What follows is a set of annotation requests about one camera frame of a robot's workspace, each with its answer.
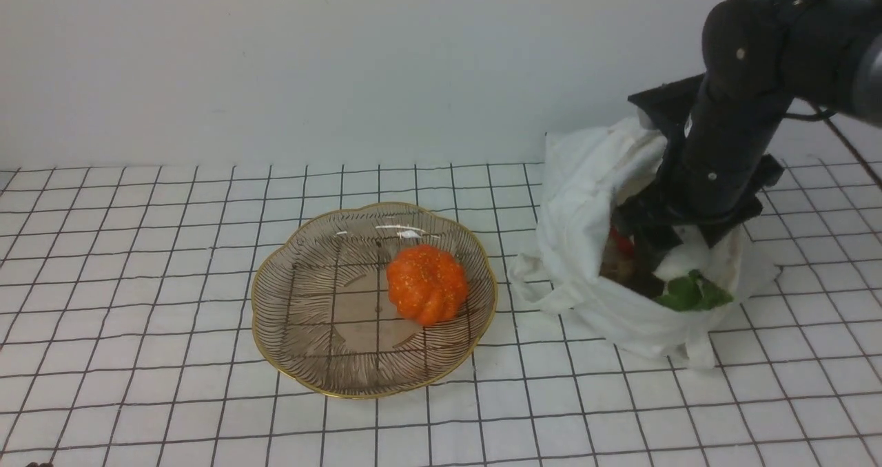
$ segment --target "orange pumpkin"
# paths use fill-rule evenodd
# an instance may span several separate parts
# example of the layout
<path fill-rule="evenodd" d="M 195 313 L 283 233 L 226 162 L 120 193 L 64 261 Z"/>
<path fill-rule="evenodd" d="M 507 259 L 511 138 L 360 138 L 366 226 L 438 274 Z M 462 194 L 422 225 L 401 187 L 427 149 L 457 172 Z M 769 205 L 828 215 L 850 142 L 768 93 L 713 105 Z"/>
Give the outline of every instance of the orange pumpkin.
<path fill-rule="evenodd" d="M 432 245 L 402 250 L 387 267 L 389 301 L 405 319 L 431 326 L 453 319 L 469 295 L 466 270 Z"/>

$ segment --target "white bag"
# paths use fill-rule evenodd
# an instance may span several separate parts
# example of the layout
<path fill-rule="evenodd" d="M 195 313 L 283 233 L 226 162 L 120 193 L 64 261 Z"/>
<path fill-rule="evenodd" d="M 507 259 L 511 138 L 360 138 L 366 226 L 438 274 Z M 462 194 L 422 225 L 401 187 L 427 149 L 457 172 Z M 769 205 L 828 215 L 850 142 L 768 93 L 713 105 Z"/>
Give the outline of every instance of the white bag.
<path fill-rule="evenodd" d="M 680 355 L 693 369 L 715 366 L 708 332 L 741 301 L 772 282 L 778 268 L 736 228 L 710 251 L 703 275 L 735 301 L 704 312 L 675 312 L 599 275 L 614 200 L 634 178 L 652 176 L 666 139 L 637 118 L 545 142 L 537 249 L 509 269 L 514 295 L 543 312 L 573 308 L 597 334 L 642 357 Z M 681 229 L 680 234 L 689 234 Z M 544 269 L 554 289 L 543 294 L 526 279 Z"/>

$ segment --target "decorative plate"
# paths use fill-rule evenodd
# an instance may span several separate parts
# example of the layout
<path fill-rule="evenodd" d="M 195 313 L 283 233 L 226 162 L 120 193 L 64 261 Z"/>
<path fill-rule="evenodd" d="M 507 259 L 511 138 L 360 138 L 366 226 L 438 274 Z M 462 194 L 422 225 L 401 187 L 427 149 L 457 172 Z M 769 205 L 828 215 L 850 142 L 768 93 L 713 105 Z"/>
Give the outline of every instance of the decorative plate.
<path fill-rule="evenodd" d="M 389 301 L 385 267 L 418 244 L 449 251 L 469 296 L 452 320 L 422 326 Z M 475 350 L 497 304 L 481 243 L 459 223 L 406 203 L 339 210 L 303 225 L 264 260 L 252 329 L 281 373 L 330 397 L 378 398 L 420 388 Z"/>

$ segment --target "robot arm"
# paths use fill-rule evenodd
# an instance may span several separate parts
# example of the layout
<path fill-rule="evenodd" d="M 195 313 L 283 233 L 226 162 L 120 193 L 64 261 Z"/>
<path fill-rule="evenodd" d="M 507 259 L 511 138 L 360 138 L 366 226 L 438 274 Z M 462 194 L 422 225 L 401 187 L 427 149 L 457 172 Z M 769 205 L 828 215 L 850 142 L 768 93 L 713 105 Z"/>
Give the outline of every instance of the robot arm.
<path fill-rule="evenodd" d="M 629 97 L 668 138 L 655 181 L 612 218 L 650 271 L 680 243 L 672 226 L 713 245 L 759 215 L 756 193 L 783 172 L 766 148 L 794 98 L 882 125 L 879 0 L 726 0 L 702 50 L 705 74 Z"/>

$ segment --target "white table surface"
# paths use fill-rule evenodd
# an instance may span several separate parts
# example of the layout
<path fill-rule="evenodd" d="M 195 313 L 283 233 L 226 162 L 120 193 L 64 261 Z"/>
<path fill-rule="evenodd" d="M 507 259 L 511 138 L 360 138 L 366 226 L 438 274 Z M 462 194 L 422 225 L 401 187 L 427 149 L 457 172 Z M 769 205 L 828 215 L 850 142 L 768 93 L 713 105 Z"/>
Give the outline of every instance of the white table surface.
<path fill-rule="evenodd" d="M 882 191 L 812 131 L 748 225 L 782 275 L 712 335 L 707 373 L 511 301 L 542 165 L 20 169 L 0 196 L 0 466 L 873 465 Z M 441 382 L 327 399 L 262 360 L 249 284 L 300 221 L 377 200 L 478 232 L 499 311 Z"/>

